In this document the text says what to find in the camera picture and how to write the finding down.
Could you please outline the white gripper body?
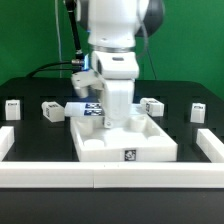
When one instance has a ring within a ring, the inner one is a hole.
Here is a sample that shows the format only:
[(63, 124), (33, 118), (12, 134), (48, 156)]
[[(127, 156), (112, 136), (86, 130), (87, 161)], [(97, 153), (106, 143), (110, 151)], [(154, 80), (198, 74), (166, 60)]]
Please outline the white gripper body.
[(134, 95), (134, 81), (139, 67), (134, 52), (107, 53), (93, 51), (91, 69), (72, 75), (72, 84), (80, 98), (88, 96), (88, 88), (100, 92), (104, 127), (120, 126), (128, 119)]

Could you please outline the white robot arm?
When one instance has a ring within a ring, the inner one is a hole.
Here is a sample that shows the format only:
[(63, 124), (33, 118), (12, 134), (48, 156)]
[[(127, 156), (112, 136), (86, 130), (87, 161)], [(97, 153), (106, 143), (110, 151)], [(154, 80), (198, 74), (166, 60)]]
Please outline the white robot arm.
[(106, 128), (130, 115), (139, 66), (135, 38), (149, 38), (163, 22), (163, 0), (78, 0), (77, 20), (89, 32), (91, 69), (72, 75), (77, 94), (90, 87), (100, 92)]

